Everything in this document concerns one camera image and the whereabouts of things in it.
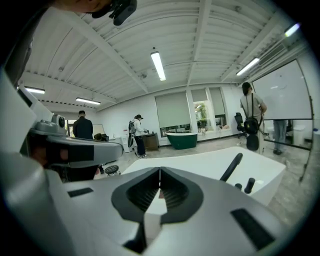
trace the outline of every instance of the white wall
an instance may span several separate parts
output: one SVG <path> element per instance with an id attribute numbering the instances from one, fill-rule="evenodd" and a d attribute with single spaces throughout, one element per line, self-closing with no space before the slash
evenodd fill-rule
<path id="1" fill-rule="evenodd" d="M 222 130 L 221 132 L 207 132 L 205 136 L 202 136 L 202 134 L 199 133 L 198 141 L 218 138 L 220 136 L 225 137 L 239 133 L 237 131 L 237 123 L 234 116 L 236 115 L 236 112 L 240 112 L 242 116 L 244 116 L 243 111 L 240 108 L 240 98 L 242 95 L 242 90 L 237 88 L 235 85 L 228 84 L 189 86 L 191 90 L 204 89 L 206 87 L 221 87 L 222 98 L 226 108 L 227 124 L 231 128 L 228 130 Z M 129 121 L 132 120 L 137 114 L 140 114 L 144 118 L 141 121 L 142 127 L 149 130 L 150 133 L 158 133 L 159 143 L 161 146 L 169 145 L 170 143 L 168 139 L 166 137 L 161 138 L 160 135 L 160 126 L 155 96 L 182 92 L 185 90 L 186 88 L 176 88 L 131 99 L 98 112 L 97 118 L 101 120 L 104 131 L 108 136 L 113 136 L 114 134 L 116 137 L 119 137 L 125 134 L 124 129 L 128 129 Z"/>
<path id="2" fill-rule="evenodd" d="M 160 136 L 156 101 L 151 94 L 108 107 L 98 112 L 97 116 L 109 137 L 120 137 L 125 135 L 124 129 L 128 129 L 129 121 L 138 114 L 143 117 L 142 127 Z"/>
<path id="3" fill-rule="evenodd" d="M 320 129 L 320 66 L 311 51 L 308 51 L 297 58 L 302 73 L 312 98 L 314 128 Z M 311 139 L 312 125 L 310 121 L 296 121 L 296 124 L 306 126 L 305 137 Z"/>

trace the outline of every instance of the white ceiling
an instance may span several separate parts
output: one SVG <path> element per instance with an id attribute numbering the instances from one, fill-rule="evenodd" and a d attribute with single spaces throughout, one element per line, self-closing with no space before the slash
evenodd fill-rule
<path id="1" fill-rule="evenodd" d="M 107 15 L 92 19 L 50 8 L 36 29 L 21 82 L 45 89 L 36 97 L 66 111 L 83 106 L 77 97 L 101 102 L 101 110 L 174 87 L 237 84 L 252 72 L 236 72 L 283 40 L 290 24 L 263 0 L 138 0 L 121 26 Z M 155 71 L 154 51 L 166 81 Z"/>

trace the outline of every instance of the black pants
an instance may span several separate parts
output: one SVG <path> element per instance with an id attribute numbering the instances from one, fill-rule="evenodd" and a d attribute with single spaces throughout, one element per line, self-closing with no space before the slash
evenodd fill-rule
<path id="1" fill-rule="evenodd" d="M 145 150 L 144 141 L 142 140 L 142 136 L 134 136 L 134 139 L 138 147 L 138 155 L 144 156 L 146 154 L 146 150 Z"/>

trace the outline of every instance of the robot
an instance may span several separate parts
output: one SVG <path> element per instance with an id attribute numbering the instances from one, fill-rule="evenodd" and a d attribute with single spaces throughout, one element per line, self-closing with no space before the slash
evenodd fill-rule
<path id="1" fill-rule="evenodd" d="M 136 6 L 136 1 L 116 2 L 126 4 L 117 5 L 111 17 L 118 24 L 134 12 L 129 5 Z M 0 74 L 0 94 L 5 95 L 0 102 L 0 187 L 7 209 L 46 254 L 244 256 L 270 245 L 286 230 L 268 209 L 241 192 L 241 185 L 225 182 L 241 155 L 220 180 L 161 166 L 63 183 L 51 168 L 96 167 L 117 160 L 123 148 L 67 137 L 62 116 L 51 113 L 22 85 L 15 88 L 7 73 L 12 78 L 18 72 L 2 69 Z M 6 136 L 9 132 L 14 137 Z M 34 141 L 45 148 L 45 166 L 30 158 Z M 62 160 L 61 150 L 67 151 L 67 159 Z M 251 180 L 246 193 L 253 185 Z M 161 231 L 147 246 L 144 215 L 159 189 L 167 213 L 159 216 Z"/>

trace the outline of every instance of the green bathtub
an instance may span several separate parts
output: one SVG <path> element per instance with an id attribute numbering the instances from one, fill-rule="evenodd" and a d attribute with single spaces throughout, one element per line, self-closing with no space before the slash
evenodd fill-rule
<path id="1" fill-rule="evenodd" d="M 166 133 L 171 145 L 176 150 L 185 150 L 197 146 L 198 133 Z"/>

